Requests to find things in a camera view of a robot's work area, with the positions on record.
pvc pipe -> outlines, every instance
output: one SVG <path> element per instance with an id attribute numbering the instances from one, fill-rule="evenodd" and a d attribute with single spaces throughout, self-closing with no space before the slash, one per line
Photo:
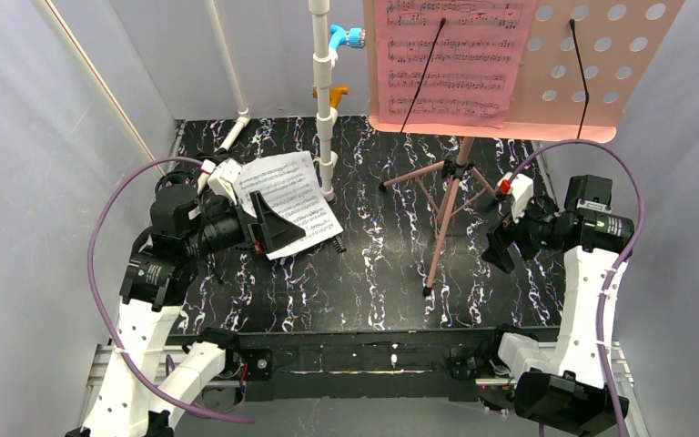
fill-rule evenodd
<path id="1" fill-rule="evenodd" d="M 320 192 L 323 198 L 332 201 L 336 196 L 331 186 L 331 179 L 339 156 L 331 152 L 330 140 L 333 136 L 333 124 L 339 113 L 331 111 L 330 107 L 330 73 L 336 62 L 336 51 L 329 49 L 329 10 L 329 0 L 309 0 L 309 11 L 312 13 L 312 36 L 315 43 L 312 70 L 318 94 L 318 114 L 315 119 L 320 142 Z"/>
<path id="2" fill-rule="evenodd" d="M 103 80 L 103 77 L 97 72 L 97 68 L 92 64 L 92 60 L 90 60 L 89 56 L 86 55 L 84 48 L 79 44 L 74 33 L 71 32 L 71 29 L 66 24 L 66 21 L 60 16 L 60 13 L 57 12 L 52 0 L 32 1 L 36 11 L 44 18 L 46 25 L 55 33 L 57 40 L 66 46 L 68 53 L 80 65 L 82 73 L 86 74 L 87 79 L 93 84 L 93 87 L 100 93 L 103 100 L 108 103 L 111 111 L 115 114 L 116 121 L 122 127 L 125 134 L 149 162 L 156 160 L 154 154 L 152 154 L 151 150 L 148 148 L 146 141 L 143 140 L 132 124 L 132 121 L 130 121 L 125 110 L 119 105 L 117 98 L 114 97 L 114 93 L 111 92 L 108 85 L 106 85 L 106 81 Z M 160 167 L 155 168 L 160 176 L 165 176 L 165 170 Z"/>
<path id="3" fill-rule="evenodd" d="M 231 85 L 232 94 L 234 94 L 234 101 L 237 103 L 237 121 L 235 121 L 234 126 L 221 143 L 221 149 L 228 151 L 237 140 L 242 129 L 250 122 L 250 112 L 248 110 L 248 105 L 245 103 L 245 98 L 242 96 L 242 89 L 239 86 L 237 72 L 235 71 L 234 63 L 231 60 L 231 54 L 228 50 L 228 43 L 226 35 L 224 34 L 224 25 L 221 21 L 221 14 L 218 11 L 216 1 L 205 0 L 205 8 L 208 10 L 210 26 L 213 28 L 213 35 L 216 36 L 218 51 L 221 54 L 221 60 L 224 62 L 224 69 L 226 70 L 229 84 Z"/>
<path id="4" fill-rule="evenodd" d="M 237 103 L 237 112 L 241 116 L 248 114 L 248 105 L 245 104 L 245 99 L 242 97 L 242 90 L 239 87 L 237 72 L 234 70 L 234 64 L 231 60 L 231 54 L 228 51 L 226 35 L 224 35 L 224 26 L 221 22 L 221 15 L 218 11 L 215 0 L 205 0 L 205 8 L 208 10 L 210 17 L 210 25 L 213 27 L 213 34 L 216 36 L 218 51 L 221 53 L 221 59 L 224 61 L 224 69 L 227 72 L 229 83 L 231 84 L 234 101 Z"/>

table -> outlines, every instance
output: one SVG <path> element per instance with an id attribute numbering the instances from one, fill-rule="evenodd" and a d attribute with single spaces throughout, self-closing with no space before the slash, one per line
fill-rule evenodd
<path id="1" fill-rule="evenodd" d="M 233 120 L 194 121 L 183 127 L 179 154 L 212 153 Z M 251 120 L 231 156 L 245 163 L 256 157 L 296 150 L 318 150 L 312 118 Z M 206 326 L 240 332 L 439 330 L 517 326 L 557 326 L 564 293 L 562 257 L 541 253 L 506 275 L 480 260 L 486 231 L 496 213 L 482 211 L 483 197 L 454 219 L 432 297 L 421 288 L 434 247 L 434 216 L 416 183 L 381 193 L 381 178 L 392 178 L 455 153 L 456 137 L 379 132 L 366 117 L 340 117 L 333 149 L 339 154 L 331 204 L 345 228 L 347 252 L 330 244 L 269 261 L 228 250 L 215 257 L 218 281 L 200 266 L 189 290 L 185 317 L 176 334 Z M 471 159 L 495 183 L 529 153 L 528 141 L 477 139 Z M 544 192 L 539 169 L 526 172 Z M 426 185 L 441 186 L 438 175 Z M 471 196 L 461 191 L 458 203 Z"/>

white sheet music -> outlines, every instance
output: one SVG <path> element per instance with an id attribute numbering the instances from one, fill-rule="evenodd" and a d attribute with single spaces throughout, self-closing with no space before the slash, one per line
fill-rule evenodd
<path id="1" fill-rule="evenodd" d="M 234 182 L 242 208 L 255 216 L 249 193 L 260 191 L 282 218 L 301 226 L 307 236 L 269 253 L 269 259 L 287 257 L 341 233 L 341 225 L 320 194 L 309 152 L 259 158 L 242 167 Z"/>

black wire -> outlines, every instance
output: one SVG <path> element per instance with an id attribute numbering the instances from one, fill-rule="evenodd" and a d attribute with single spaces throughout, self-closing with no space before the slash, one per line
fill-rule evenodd
<path id="1" fill-rule="evenodd" d="M 432 58 L 432 51 L 435 50 L 435 43 L 438 42 L 438 36 L 441 35 L 441 30 L 443 26 L 446 25 L 446 18 L 441 18 L 441 25 L 438 26 L 438 33 L 435 34 L 435 39 L 432 40 L 432 46 L 430 47 L 430 54 L 427 55 L 427 62 L 424 64 L 424 71 L 422 71 L 422 76 L 420 79 L 420 84 L 417 85 L 417 92 L 414 93 L 414 98 L 411 100 L 411 106 L 409 107 L 409 112 L 406 113 L 406 118 L 403 120 L 403 126 L 400 127 L 401 134 L 403 129 L 406 128 L 406 123 L 409 121 L 409 116 L 411 115 L 411 110 L 414 108 L 414 104 L 417 103 L 417 97 L 420 94 L 421 86 L 424 84 L 425 75 L 427 74 L 427 66 L 430 64 L 430 58 Z"/>
<path id="2" fill-rule="evenodd" d="M 580 47 L 577 46 L 577 34 L 574 32 L 574 19 L 569 20 L 569 27 L 572 29 L 572 41 L 574 42 L 574 52 L 577 54 L 577 64 L 580 66 L 580 77 L 582 77 L 582 88 L 585 92 L 585 106 L 582 107 L 582 117 L 580 117 L 580 126 L 577 128 L 577 139 L 580 139 L 580 133 L 583 131 L 583 123 L 585 122 L 585 111 L 588 110 L 588 102 L 591 101 L 591 95 L 588 94 L 588 84 L 585 82 L 585 70 L 583 70 L 583 59 L 580 58 Z"/>
<path id="3" fill-rule="evenodd" d="M 197 178 L 194 173 L 185 170 L 173 170 L 169 171 L 159 179 L 157 184 L 154 186 L 154 194 L 157 194 L 159 190 L 167 187 L 167 184 L 177 185 L 177 184 L 187 184 L 195 186 Z"/>

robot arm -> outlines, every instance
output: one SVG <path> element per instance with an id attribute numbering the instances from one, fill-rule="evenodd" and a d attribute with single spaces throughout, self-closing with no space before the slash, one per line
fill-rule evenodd
<path id="1" fill-rule="evenodd" d="M 188 184 L 160 189 L 150 210 L 152 227 L 138 237 L 127 264 L 116 329 L 127 354 L 150 381 L 198 274 L 197 259 L 232 247 L 269 253 L 306 235 L 272 211 L 259 192 L 250 194 L 256 217 L 242 210 L 233 192 L 232 200 L 226 191 L 205 196 L 210 194 L 203 193 L 208 179 L 212 188 L 218 186 L 215 176 L 200 177 L 199 190 Z M 231 332 L 204 330 L 160 388 L 174 399 L 192 401 L 232 364 L 233 354 L 227 351 L 236 349 L 236 340 Z M 83 426 L 66 437 L 169 437 L 182 414 L 141 384 L 116 351 Z"/>
<path id="2" fill-rule="evenodd" d="M 561 330 L 552 357 L 536 339 L 519 330 L 501 331 L 495 357 L 518 380 L 514 409 L 522 417 L 576 435 L 595 435 L 615 424 L 612 402 L 599 362 L 594 321 L 601 286 L 619 253 L 633 235 L 633 222 L 612 215 L 612 181 L 595 176 L 570 180 L 564 211 L 552 199 L 535 197 L 532 181 L 509 175 L 500 184 L 501 200 L 510 211 L 489 232 L 489 248 L 481 257 L 505 272 L 514 265 L 508 247 L 514 244 L 524 260 L 540 249 L 564 254 L 566 292 Z M 614 308 L 627 262 L 615 272 L 604 309 L 604 340 L 612 342 Z M 628 400 L 621 397 L 623 414 Z"/>

